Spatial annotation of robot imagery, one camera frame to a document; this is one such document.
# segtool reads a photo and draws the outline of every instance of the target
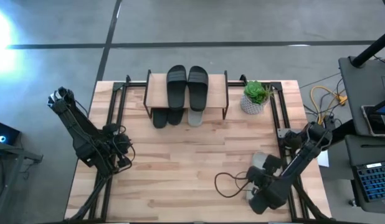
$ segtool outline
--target potted plant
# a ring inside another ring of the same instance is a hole
[[[264,87],[258,81],[249,81],[241,97],[241,109],[247,114],[259,114],[263,111],[271,94],[270,86]]]

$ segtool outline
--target slipper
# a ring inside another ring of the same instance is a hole
[[[172,125],[178,125],[180,124],[182,118],[183,118],[184,110],[169,110],[168,113],[168,123]]]
[[[181,110],[184,107],[186,85],[186,68],[182,65],[173,66],[166,75],[169,109]]]
[[[202,124],[203,111],[193,111],[191,108],[188,109],[188,124],[192,127],[198,127]]]
[[[168,122],[167,108],[152,108],[153,110],[153,125],[156,128],[164,128]]]
[[[204,111],[206,107],[209,77],[205,69],[193,66],[188,75],[187,86],[190,92],[190,108],[193,111]]]

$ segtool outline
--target black slide sandal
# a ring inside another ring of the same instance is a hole
[[[153,108],[153,125],[156,128],[164,128],[166,123],[168,123],[168,113],[169,109],[167,108]]]
[[[173,66],[166,75],[169,109],[181,110],[184,107],[186,85],[186,68],[182,65]]]
[[[209,86],[209,77],[205,69],[199,66],[191,67],[187,86],[190,92],[190,108],[193,111],[204,111]]]
[[[168,123],[172,125],[180,124],[184,114],[184,109],[181,110],[169,110]]]

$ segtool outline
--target blue backlit keyboard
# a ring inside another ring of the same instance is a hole
[[[356,166],[367,202],[385,199],[385,162]]]

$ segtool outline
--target white plant pot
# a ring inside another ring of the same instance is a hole
[[[241,97],[240,105],[241,109],[247,114],[259,114],[263,111],[267,102],[269,102],[268,98],[261,104],[253,103],[250,98],[244,94]]]

